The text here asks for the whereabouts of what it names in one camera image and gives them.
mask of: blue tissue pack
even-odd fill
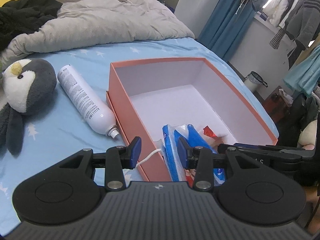
[[[208,145],[208,143],[201,137],[196,131],[193,125],[182,125],[172,127],[165,125],[162,128],[164,136],[165,151],[163,151],[163,157],[165,163],[168,166],[168,170],[172,181],[185,181],[185,170],[181,164],[177,144],[179,137],[184,137],[191,147],[202,146],[212,150],[213,153],[217,152]],[[223,169],[213,169],[214,183],[215,185],[221,185],[225,182],[225,173]]]

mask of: striped clothing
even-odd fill
[[[285,33],[305,50],[319,34],[320,0],[302,0],[285,21]]]

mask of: penguin plush flipper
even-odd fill
[[[0,146],[4,145],[6,141],[10,109],[11,107],[8,102],[6,104],[0,104]]]
[[[21,152],[23,133],[22,116],[19,112],[11,108],[6,134],[6,145],[11,154],[18,154]]]

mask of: red candy wrapper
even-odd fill
[[[209,128],[209,126],[206,126],[205,128],[203,128],[203,134],[211,137],[212,139],[217,139],[218,136],[216,136],[216,134]]]

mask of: penguin plush beak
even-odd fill
[[[22,65],[20,64],[20,62],[15,62],[12,64],[10,71],[13,75],[18,76],[21,74],[22,72]]]

